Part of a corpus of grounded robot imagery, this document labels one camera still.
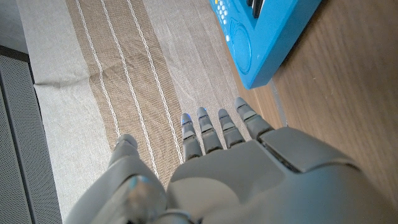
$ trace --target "speaker grille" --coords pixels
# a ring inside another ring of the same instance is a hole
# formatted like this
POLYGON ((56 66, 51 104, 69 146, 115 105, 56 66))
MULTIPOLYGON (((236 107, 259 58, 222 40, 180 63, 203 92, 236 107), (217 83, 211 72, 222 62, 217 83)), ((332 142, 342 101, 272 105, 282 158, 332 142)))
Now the speaker grille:
POLYGON ((0 65, 32 216, 36 223, 61 223, 49 150, 29 66, 5 56, 0 56, 0 65))
POLYGON ((0 223, 31 223, 4 100, 0 96, 0 223))

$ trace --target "gray robotic arm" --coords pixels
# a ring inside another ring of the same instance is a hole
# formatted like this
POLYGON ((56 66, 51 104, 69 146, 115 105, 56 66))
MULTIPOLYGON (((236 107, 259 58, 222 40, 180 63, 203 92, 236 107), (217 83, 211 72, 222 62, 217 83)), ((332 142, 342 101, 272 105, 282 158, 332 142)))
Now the gray robotic arm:
POLYGON ((358 165, 337 149, 292 128, 274 130, 242 99, 235 101, 252 140, 228 113, 219 120, 228 150, 204 108, 202 154, 182 115, 185 163, 167 191, 123 135, 109 169, 82 196, 67 223, 396 223, 395 208, 358 165))

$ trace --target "wooden surface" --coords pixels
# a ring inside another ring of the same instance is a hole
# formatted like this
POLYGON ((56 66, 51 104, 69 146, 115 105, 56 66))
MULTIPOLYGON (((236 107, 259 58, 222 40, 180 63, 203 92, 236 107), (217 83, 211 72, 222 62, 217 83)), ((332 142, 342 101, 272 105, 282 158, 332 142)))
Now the wooden surface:
MULTIPOLYGON (((223 31, 218 27, 218 31, 221 36, 224 36, 223 31)), ((226 42, 223 41, 224 48, 228 49, 226 42)), ((231 65, 233 77, 236 82, 236 86, 239 91, 240 97, 246 100, 250 104, 251 108, 254 109, 259 115, 261 115, 272 127, 281 128, 282 121, 280 120, 279 111, 276 106, 274 95, 272 94, 271 87, 269 85, 262 88, 257 88, 255 90, 247 90, 243 87, 242 82, 239 78, 238 71, 234 66, 231 54, 227 51, 226 55, 228 57, 229 64, 231 65)))
MULTIPOLYGON (((273 81, 289 126, 358 161, 397 206, 398 3, 323 1, 273 81)), ((269 87, 236 82, 278 127, 269 87)))

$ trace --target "blue toy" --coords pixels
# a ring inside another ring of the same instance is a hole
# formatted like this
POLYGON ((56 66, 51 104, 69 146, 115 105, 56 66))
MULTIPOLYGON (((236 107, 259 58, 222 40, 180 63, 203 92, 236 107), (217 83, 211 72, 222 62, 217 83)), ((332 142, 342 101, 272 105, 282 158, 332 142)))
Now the blue toy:
POLYGON ((247 89, 266 85, 321 0, 210 0, 247 89))

